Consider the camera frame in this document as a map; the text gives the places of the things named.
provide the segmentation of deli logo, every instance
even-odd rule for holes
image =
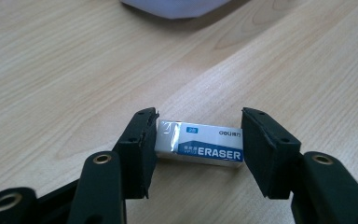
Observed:
[[[225,136],[241,137],[241,133],[234,133],[234,132],[220,131],[219,134],[225,135]]]

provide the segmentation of eraser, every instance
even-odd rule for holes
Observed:
[[[160,120],[155,150],[159,158],[239,167],[242,129]]]

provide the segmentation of wood grain surface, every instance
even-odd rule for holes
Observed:
[[[118,0],[0,0],[0,190],[79,178],[132,115],[241,126],[269,113],[358,181],[358,0],[232,0],[167,21]],[[246,167],[160,161],[129,223],[293,223]]]

